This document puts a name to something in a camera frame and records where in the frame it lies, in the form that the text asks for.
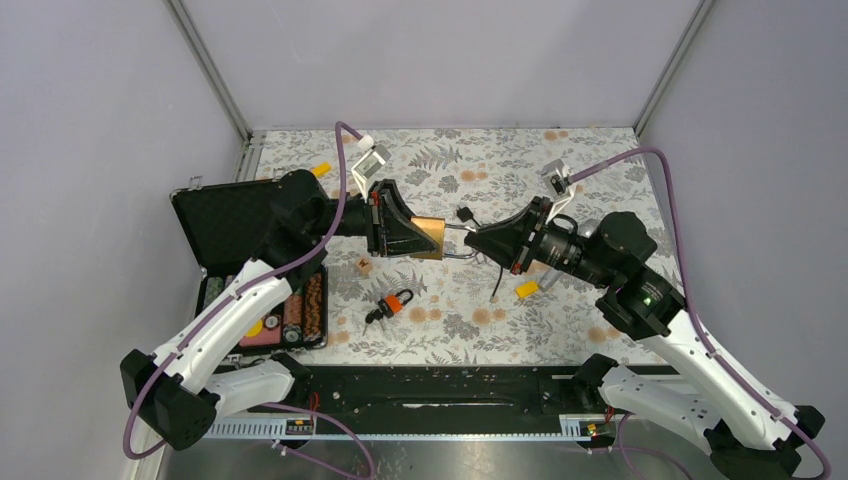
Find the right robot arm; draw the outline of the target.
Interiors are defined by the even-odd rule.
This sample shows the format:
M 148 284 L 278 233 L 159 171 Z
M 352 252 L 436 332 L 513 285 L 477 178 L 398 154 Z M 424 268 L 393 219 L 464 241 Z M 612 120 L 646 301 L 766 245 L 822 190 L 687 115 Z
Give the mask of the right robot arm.
M 704 452 L 729 479 L 794 477 L 799 450 L 820 432 L 823 415 L 783 400 L 721 350 L 684 295 L 649 267 L 656 243 L 634 213 L 610 213 L 583 233 L 571 217 L 553 215 L 550 200 L 537 197 L 464 242 L 514 274 L 540 262 L 599 289 L 595 305 L 603 318 L 695 389 L 683 395 L 595 354 L 573 386 L 583 410 L 609 405 L 653 422 Z

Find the grey marker yellow cap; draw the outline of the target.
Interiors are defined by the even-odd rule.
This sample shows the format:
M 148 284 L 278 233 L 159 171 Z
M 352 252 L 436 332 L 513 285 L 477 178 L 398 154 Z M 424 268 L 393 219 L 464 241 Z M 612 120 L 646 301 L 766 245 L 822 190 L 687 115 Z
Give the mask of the grey marker yellow cap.
M 598 224 L 599 224 L 598 220 L 595 220 L 595 219 L 587 220 L 586 222 L 580 224 L 576 228 L 575 233 L 578 236 L 588 238 L 594 233 Z M 530 295 L 532 295 L 532 294 L 534 294 L 538 291 L 548 291 L 551 287 L 553 287 L 558 282 L 558 280 L 562 276 L 563 276 L 563 273 L 561 271 L 549 269 L 541 277 L 541 279 L 538 282 L 536 282 L 536 281 L 527 282 L 527 283 L 517 287 L 515 289 L 515 292 L 520 299 L 523 299 L 523 298 L 526 298 L 526 297 L 528 297 L 528 296 L 530 296 Z

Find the black poker chip case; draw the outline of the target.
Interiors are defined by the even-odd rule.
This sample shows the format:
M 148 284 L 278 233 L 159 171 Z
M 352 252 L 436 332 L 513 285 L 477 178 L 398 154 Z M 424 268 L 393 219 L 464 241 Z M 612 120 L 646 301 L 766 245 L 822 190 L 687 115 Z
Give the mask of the black poker chip case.
M 199 264 L 225 285 L 192 321 L 203 329 L 186 327 L 156 354 L 184 355 L 209 340 L 224 356 L 258 356 L 324 340 L 324 310 L 311 327 L 305 313 L 292 323 L 283 313 L 289 296 L 303 300 L 313 292 L 320 301 L 326 298 L 322 262 L 338 203 L 310 171 L 180 190 L 172 204 Z

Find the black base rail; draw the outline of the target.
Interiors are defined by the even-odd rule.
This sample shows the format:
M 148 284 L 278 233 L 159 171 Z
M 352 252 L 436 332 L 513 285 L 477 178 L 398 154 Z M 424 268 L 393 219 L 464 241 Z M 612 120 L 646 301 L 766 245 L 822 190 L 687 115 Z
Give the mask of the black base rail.
M 575 366 L 310 366 L 273 413 L 307 410 L 319 435 L 363 439 L 566 437 L 623 414 L 576 379 Z

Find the floral table cloth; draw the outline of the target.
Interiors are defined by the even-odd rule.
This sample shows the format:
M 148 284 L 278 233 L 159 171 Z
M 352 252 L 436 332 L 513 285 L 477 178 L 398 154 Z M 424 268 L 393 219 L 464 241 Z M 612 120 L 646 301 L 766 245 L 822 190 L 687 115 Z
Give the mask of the floral table cloth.
M 627 128 L 376 130 L 391 154 L 380 174 L 397 181 L 417 214 L 454 221 L 460 207 L 489 224 L 510 217 L 548 189 L 542 167 L 562 160 L 575 171 L 638 146 Z M 373 263 L 363 276 L 360 258 Z M 520 276 L 491 260 L 370 258 L 356 238 L 328 247 L 329 340 L 303 360 L 312 364 L 578 365 L 601 353 L 625 364 L 659 357 L 610 326 L 595 308 L 598 291 L 565 276 L 548 291 L 520 299 L 545 266 Z M 415 296 L 365 336 L 365 317 L 389 294 Z

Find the large brass padlock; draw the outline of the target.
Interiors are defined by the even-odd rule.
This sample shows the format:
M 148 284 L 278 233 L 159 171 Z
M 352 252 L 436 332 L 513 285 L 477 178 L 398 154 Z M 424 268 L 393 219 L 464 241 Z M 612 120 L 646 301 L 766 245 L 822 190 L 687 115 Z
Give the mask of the large brass padlock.
M 475 249 L 462 253 L 445 248 L 445 238 L 448 231 L 453 230 L 464 233 L 475 233 L 477 231 L 476 226 L 448 223 L 443 218 L 423 216 L 413 216 L 411 218 L 411 222 L 436 244 L 435 250 L 416 252 L 410 255 L 411 258 L 438 261 L 444 259 L 468 260 L 476 256 L 478 253 Z

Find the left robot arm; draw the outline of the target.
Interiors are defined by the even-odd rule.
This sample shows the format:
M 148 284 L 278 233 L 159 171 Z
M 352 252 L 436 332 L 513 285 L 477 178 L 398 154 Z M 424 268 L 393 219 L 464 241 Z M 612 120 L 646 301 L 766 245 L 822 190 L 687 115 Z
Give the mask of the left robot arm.
M 296 411 L 309 401 L 310 385 L 282 357 L 217 373 L 219 364 L 256 322 L 308 282 L 335 236 L 363 237 L 374 256 L 435 253 L 438 242 L 412 221 L 394 181 L 372 185 L 364 195 L 333 199 L 316 176 L 291 171 L 275 183 L 267 233 L 229 286 L 180 333 L 145 354 L 133 350 L 120 364 L 130 416 L 126 454 L 136 420 L 164 445 L 184 450 L 217 418 L 278 403 Z

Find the small orange black padlock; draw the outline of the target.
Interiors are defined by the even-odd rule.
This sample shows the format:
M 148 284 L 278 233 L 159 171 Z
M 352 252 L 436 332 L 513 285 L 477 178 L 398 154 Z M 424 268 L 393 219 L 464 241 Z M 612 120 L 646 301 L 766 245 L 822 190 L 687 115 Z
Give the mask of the small orange black padlock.
M 373 324 L 377 324 L 380 331 L 385 334 L 387 332 L 386 322 L 401 312 L 414 296 L 415 294 L 411 289 L 403 289 L 378 300 L 374 308 L 365 317 L 362 335 L 365 336 L 369 327 Z

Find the yellow block near case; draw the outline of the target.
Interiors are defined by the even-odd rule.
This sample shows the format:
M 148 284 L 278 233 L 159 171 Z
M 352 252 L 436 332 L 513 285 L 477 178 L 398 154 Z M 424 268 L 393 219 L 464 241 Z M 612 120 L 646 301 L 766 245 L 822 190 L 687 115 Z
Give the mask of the yellow block near case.
M 321 178 L 333 170 L 333 167 L 330 163 L 322 163 L 311 169 L 311 173 L 315 175 L 317 178 Z

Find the wooden letter cube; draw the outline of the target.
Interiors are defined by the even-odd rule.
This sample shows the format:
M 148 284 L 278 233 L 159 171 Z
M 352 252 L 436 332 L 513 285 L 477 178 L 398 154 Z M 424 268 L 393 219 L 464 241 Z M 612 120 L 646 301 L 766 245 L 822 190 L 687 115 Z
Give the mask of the wooden letter cube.
M 365 257 L 360 257 L 356 262 L 355 266 L 358 271 L 365 277 L 369 276 L 373 271 L 373 263 Z

